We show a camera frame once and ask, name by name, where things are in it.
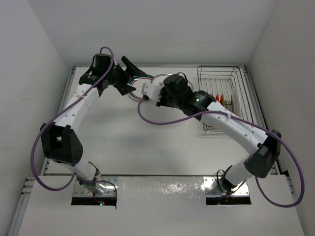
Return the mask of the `white plate green red rim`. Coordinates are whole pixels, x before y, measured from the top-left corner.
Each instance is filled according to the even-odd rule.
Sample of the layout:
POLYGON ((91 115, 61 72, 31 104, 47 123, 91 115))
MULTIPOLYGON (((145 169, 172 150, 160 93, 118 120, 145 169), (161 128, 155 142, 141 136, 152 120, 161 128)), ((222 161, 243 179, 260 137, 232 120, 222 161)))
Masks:
POLYGON ((129 93, 129 96, 136 101, 141 100, 143 97, 141 90, 144 84, 150 83, 153 79, 152 75, 142 75, 142 76, 134 76, 130 82, 129 85, 134 87, 135 90, 129 93))

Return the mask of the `white plate red lettering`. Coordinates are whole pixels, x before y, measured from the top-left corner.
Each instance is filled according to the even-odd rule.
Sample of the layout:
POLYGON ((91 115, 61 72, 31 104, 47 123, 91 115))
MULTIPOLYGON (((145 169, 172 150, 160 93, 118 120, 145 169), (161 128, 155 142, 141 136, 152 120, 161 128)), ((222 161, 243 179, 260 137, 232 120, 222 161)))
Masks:
POLYGON ((155 75, 151 80, 151 84, 162 86, 164 79, 166 79, 169 76, 171 76, 171 74, 167 74, 167 73, 155 75))

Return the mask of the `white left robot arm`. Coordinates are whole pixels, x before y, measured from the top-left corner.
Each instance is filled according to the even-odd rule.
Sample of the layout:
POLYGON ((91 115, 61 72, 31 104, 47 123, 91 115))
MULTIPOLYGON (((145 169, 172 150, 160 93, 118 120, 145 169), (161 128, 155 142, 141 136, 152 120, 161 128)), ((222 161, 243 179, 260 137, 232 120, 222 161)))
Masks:
POLYGON ((146 74, 126 57, 122 57, 122 62, 125 69, 111 55, 94 55, 91 66, 80 77, 77 89, 61 115, 41 128, 44 156, 88 182, 95 180, 98 169, 83 157, 84 148, 76 134, 84 116, 109 86, 121 95, 127 95, 136 90, 131 80, 146 74))

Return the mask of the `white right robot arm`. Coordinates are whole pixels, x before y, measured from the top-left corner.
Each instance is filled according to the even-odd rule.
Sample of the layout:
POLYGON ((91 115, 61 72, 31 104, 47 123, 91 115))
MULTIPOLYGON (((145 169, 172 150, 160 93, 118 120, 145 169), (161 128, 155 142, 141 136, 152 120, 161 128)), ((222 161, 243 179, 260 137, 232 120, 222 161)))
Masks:
POLYGON ((193 91, 186 77, 180 74, 169 75, 160 85, 149 83, 143 86, 142 93, 158 107, 181 110, 188 118, 215 127, 247 152, 243 160, 229 166, 217 180, 222 193, 230 193, 249 178, 267 177, 280 155, 281 134, 277 130, 263 130, 241 119, 206 91, 193 91))

